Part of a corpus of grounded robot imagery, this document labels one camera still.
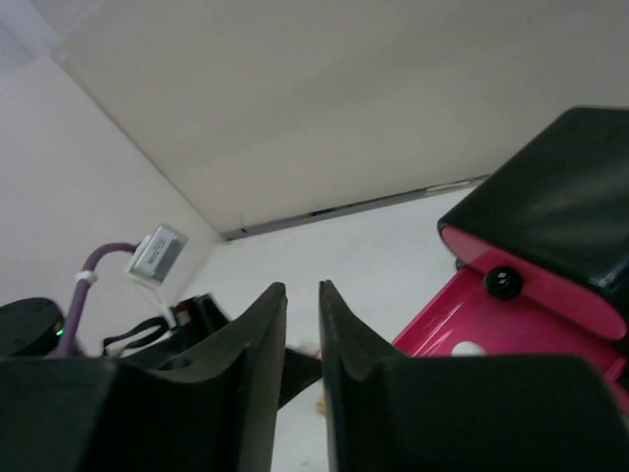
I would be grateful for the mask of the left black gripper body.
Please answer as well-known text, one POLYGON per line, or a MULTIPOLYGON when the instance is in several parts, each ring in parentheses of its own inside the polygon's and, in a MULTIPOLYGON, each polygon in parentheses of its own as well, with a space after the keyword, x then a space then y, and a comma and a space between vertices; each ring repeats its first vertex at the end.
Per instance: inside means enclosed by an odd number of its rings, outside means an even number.
MULTIPOLYGON (((173 328, 167 327, 162 316, 147 319, 123 334, 104 338, 101 355, 121 357, 134 366, 156 369, 230 323, 230 319, 209 294, 186 299, 170 311, 176 319, 173 328)), ((284 407, 321 379, 322 364, 316 353, 287 347, 279 406, 284 407)))

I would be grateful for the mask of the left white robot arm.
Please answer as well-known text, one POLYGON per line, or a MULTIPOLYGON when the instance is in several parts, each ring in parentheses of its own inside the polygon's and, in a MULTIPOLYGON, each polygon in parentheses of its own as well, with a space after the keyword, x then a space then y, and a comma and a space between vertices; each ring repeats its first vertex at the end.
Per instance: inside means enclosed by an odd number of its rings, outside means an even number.
MULTIPOLYGON (((101 355, 122 357, 142 368, 158 368, 226 327, 230 319, 208 295, 186 299, 170 309, 176 326, 155 316, 130 330, 101 341, 101 355)), ((44 298, 28 298, 1 307, 1 355, 45 357, 57 347, 65 319, 58 305, 44 298)), ((318 355, 287 347, 279 405, 284 406, 322 378, 318 355)))

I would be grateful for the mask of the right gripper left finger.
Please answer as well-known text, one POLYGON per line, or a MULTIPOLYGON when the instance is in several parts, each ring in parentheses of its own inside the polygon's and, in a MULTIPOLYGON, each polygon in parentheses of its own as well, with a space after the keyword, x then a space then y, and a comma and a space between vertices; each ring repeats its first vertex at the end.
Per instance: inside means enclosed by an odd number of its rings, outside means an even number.
POLYGON ((248 310, 157 370, 96 358, 1 364, 5 471, 266 471, 287 297, 248 310))

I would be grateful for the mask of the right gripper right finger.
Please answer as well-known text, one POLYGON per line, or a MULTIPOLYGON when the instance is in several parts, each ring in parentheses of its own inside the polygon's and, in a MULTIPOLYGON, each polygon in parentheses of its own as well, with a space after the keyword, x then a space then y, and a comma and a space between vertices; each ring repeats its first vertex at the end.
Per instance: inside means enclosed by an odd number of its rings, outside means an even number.
POLYGON ((572 356, 411 358, 319 286, 333 471, 624 471, 628 431, 572 356))

